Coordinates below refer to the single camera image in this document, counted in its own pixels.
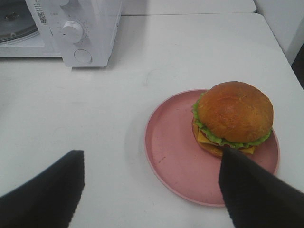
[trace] tabletop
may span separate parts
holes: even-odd
[[[248,13],[253,0],[124,0],[122,15]]]
[[[0,195],[84,150],[85,188],[72,228],[232,228],[225,208],[163,186],[143,139],[163,100],[225,81],[249,83],[272,101],[277,175],[304,191],[304,92],[261,15],[122,17],[107,67],[2,58],[0,72]]]

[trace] green lettuce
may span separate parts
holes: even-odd
[[[264,142],[266,139],[268,139],[268,137],[271,134],[271,130],[264,135],[263,137],[254,140],[252,142],[247,142],[247,143],[238,143],[238,142],[230,142],[228,140],[226,140],[225,138],[218,138],[216,137],[201,121],[199,121],[199,115],[198,115],[198,105],[199,105],[199,100],[204,96],[204,93],[202,93],[198,100],[195,102],[195,104],[192,106],[192,112],[193,112],[193,116],[194,116],[194,123],[199,127],[199,129],[205,133],[206,137],[214,142],[217,143],[220,146],[224,146],[224,145],[229,145],[231,148],[248,148],[249,146],[258,146],[259,144],[261,144],[262,142]]]

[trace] plate rim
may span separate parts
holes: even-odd
[[[171,100],[172,98],[178,96],[178,95],[181,95],[181,94],[185,94],[185,93],[191,93],[191,92],[198,92],[198,91],[201,91],[201,92],[204,92],[204,91],[208,91],[208,89],[192,89],[192,90],[186,90],[186,91],[182,91],[182,92],[179,92],[179,93],[176,93],[174,95],[171,95],[170,97],[168,97],[167,99],[163,100],[160,104],[157,105],[157,107],[152,111],[152,113],[150,114],[149,116],[149,119],[146,123],[146,126],[145,126],[145,130],[144,130],[144,149],[145,149],[145,155],[146,155],[146,159],[148,160],[148,163],[149,163],[149,166],[150,168],[152,169],[154,175],[158,178],[158,180],[166,187],[168,188],[170,191],[172,191],[173,193],[175,193],[176,195],[182,197],[183,199],[186,199],[188,201],[191,201],[193,203],[196,203],[196,204],[200,204],[200,205],[204,205],[204,206],[211,206],[211,207],[225,207],[225,204],[215,204],[215,203],[205,203],[205,202],[201,202],[201,201],[197,201],[197,200],[194,200],[190,197],[187,197],[181,193],[179,193],[178,191],[176,191],[174,188],[172,188],[171,186],[169,186],[162,178],[161,176],[157,173],[156,169],[154,168],[154,166],[152,165],[152,162],[149,158],[149,155],[148,155],[148,150],[147,150],[147,129],[148,129],[148,126],[149,126],[149,123],[150,123],[150,120],[152,119],[153,115],[155,114],[155,112],[167,101]],[[272,129],[272,133],[274,134],[274,137],[275,137],[275,142],[276,142],[276,145],[277,145],[277,162],[275,164],[275,170],[273,172],[273,175],[276,175],[277,174],[277,171],[279,169],[279,164],[280,164],[280,160],[281,160],[281,151],[280,151],[280,145],[279,145],[279,141],[278,141],[278,138],[277,138],[277,135],[273,129],[273,127],[271,128]]]

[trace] white wall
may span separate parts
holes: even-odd
[[[304,0],[254,0],[292,64],[304,42]]]

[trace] yellow cheese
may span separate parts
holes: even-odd
[[[211,144],[211,145],[215,145],[215,146],[219,146],[218,144],[211,142],[201,131],[199,131],[198,133],[198,142],[199,143],[206,143],[206,144]],[[254,150],[255,150],[255,146],[251,146],[249,148],[242,148],[239,149],[240,151],[244,152],[244,153],[250,153],[253,154]]]

